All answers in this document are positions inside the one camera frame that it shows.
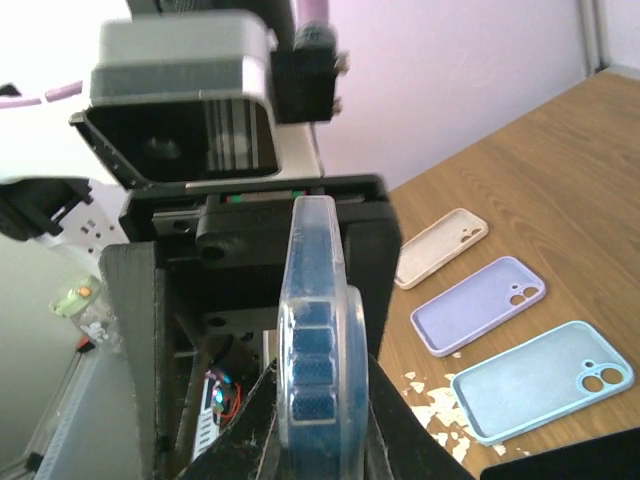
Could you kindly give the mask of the light blue phone case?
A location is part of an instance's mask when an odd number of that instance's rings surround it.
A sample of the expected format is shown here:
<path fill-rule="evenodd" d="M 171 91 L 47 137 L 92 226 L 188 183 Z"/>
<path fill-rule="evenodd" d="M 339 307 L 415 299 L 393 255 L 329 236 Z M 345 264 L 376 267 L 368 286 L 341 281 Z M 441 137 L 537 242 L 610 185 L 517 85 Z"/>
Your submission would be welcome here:
<path fill-rule="evenodd" d="M 631 365 L 574 320 L 456 375 L 451 389 L 474 438 L 492 446 L 629 389 Z"/>

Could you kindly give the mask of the phone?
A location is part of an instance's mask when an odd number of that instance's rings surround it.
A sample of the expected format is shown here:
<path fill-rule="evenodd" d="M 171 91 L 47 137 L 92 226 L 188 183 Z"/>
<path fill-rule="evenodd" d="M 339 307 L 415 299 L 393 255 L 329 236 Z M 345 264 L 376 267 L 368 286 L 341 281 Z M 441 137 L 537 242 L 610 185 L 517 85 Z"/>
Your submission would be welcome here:
<path fill-rule="evenodd" d="M 417 307 L 416 333 L 435 357 L 450 355 L 531 307 L 546 284 L 515 257 L 503 256 Z"/>
<path fill-rule="evenodd" d="M 292 477 L 363 478 L 366 327 L 329 196 L 294 201 L 278 334 L 278 432 Z"/>
<path fill-rule="evenodd" d="M 395 284 L 402 290 L 415 287 L 488 233 L 488 223 L 474 213 L 450 211 L 400 248 Z"/>

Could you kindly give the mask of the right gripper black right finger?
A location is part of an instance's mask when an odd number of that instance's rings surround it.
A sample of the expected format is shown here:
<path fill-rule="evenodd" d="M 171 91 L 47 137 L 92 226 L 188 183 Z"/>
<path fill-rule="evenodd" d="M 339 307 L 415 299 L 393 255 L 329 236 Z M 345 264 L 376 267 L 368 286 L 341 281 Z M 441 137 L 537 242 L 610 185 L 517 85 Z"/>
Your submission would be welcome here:
<path fill-rule="evenodd" d="M 369 419 L 364 477 L 469 480 L 472 475 L 432 438 L 374 357 L 368 359 Z"/>

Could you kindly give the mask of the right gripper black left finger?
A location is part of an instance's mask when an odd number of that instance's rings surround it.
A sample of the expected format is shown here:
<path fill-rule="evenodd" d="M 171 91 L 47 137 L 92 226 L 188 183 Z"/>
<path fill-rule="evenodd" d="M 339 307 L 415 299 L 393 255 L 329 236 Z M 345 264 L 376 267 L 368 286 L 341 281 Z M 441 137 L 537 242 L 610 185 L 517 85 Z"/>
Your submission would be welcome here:
<path fill-rule="evenodd" d="M 277 479 L 277 362 L 272 361 L 222 434 L 181 474 L 183 479 Z"/>

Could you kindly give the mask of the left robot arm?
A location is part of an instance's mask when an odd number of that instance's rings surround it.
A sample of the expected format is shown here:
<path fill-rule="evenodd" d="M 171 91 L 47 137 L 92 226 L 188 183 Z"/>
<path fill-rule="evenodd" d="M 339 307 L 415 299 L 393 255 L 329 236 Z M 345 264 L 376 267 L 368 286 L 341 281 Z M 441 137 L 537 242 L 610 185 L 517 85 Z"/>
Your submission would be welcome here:
<path fill-rule="evenodd" d="M 142 473 L 174 479 L 194 385 L 179 337 L 201 360 L 213 337 L 276 329 L 274 370 L 230 425 L 278 429 L 296 479 L 364 475 L 368 362 L 386 322 L 400 230 L 374 175 L 270 180 L 267 116 L 214 100 L 87 109 L 68 117 L 128 195 L 100 220 L 87 178 L 31 175 L 1 187 L 1 231 L 77 235 L 97 264 L 133 381 Z"/>

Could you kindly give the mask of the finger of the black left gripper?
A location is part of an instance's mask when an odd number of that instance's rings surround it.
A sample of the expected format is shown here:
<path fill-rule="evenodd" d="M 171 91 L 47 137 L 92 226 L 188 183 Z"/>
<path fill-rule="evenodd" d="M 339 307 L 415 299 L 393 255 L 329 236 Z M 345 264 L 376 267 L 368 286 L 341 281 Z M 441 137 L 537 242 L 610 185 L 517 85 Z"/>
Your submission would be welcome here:
<path fill-rule="evenodd" d="M 166 275 L 158 267 L 153 242 L 110 245 L 103 250 L 99 268 L 131 371 L 142 476 L 165 479 L 172 450 Z"/>

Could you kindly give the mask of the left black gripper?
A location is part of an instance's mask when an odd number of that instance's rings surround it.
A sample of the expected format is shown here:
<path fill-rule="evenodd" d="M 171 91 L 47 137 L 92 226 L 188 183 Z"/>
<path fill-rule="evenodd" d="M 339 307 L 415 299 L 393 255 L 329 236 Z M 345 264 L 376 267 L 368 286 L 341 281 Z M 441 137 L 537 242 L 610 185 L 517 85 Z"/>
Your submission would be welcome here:
<path fill-rule="evenodd" d="M 154 186 L 130 193 L 120 224 L 154 242 L 179 304 L 210 335 L 275 325 L 295 198 L 331 197 L 347 281 L 361 293 L 369 352 L 377 356 L 402 236 L 376 175 Z"/>

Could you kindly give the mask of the black smartphone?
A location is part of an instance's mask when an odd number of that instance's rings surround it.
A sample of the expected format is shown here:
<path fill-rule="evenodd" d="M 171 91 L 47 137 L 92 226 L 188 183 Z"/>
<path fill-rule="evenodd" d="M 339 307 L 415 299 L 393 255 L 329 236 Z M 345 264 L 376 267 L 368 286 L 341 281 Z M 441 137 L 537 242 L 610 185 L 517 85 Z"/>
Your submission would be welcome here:
<path fill-rule="evenodd" d="M 638 479 L 639 451 L 594 442 L 532 455 L 485 469 L 481 479 Z"/>

